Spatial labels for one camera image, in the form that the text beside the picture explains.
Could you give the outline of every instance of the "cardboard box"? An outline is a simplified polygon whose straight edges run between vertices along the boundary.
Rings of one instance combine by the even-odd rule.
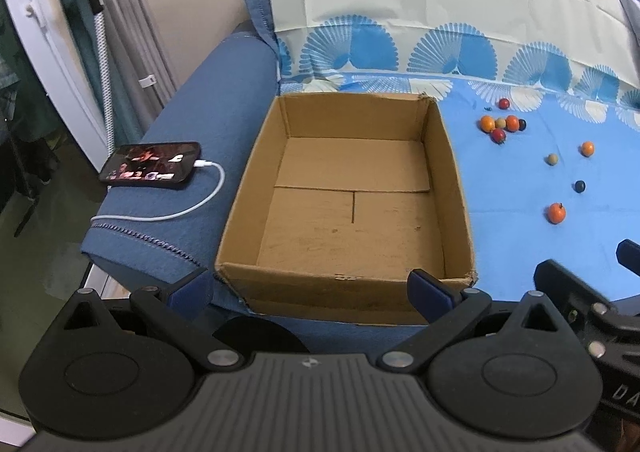
[[[216,259],[257,313],[421,324],[406,278],[475,282],[456,161],[436,102],[288,94],[256,140]]]

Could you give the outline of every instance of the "blue sofa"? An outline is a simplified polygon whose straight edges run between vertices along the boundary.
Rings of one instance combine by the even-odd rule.
[[[171,297],[188,319],[207,308],[209,329],[248,308],[213,272],[220,238],[242,173],[266,112],[277,92],[277,58],[255,33],[242,26],[223,40],[191,75],[151,125],[142,143],[197,141],[202,158],[223,165],[225,184],[200,209],[171,221],[135,223],[96,220],[82,243],[91,261],[130,291],[144,285],[174,284],[205,271]],[[114,187],[98,215],[152,217],[184,210],[206,197],[217,170],[197,170],[183,190]],[[311,352],[382,352],[420,327],[354,324],[270,317],[293,331]]]

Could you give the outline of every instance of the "sofa armrest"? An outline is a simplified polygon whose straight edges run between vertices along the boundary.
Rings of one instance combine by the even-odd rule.
[[[199,142],[201,157],[220,163],[226,179],[214,199],[177,219],[92,222],[82,251],[129,291],[174,283],[199,267],[212,269],[244,167],[276,95],[276,64],[276,54],[255,33],[231,34],[178,90],[143,137],[142,143]],[[182,190],[113,187],[98,215],[154,217],[180,212],[209,195],[218,178],[215,167],[206,167],[196,169]],[[228,291],[218,294],[228,296],[214,299],[225,307],[238,302]]]

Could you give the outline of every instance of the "white clip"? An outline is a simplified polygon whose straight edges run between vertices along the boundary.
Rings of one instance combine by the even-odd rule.
[[[158,83],[158,80],[156,79],[155,74],[150,74],[148,75],[148,77],[138,81],[140,82],[140,86],[142,88],[147,88],[148,86],[156,85],[156,83]]]

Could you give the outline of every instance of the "white door frame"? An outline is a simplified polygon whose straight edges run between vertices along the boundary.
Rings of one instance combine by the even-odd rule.
[[[59,0],[6,0],[15,29],[33,68],[62,121],[92,165],[99,170],[108,157],[102,114],[76,47],[68,41],[68,24],[60,19]]]

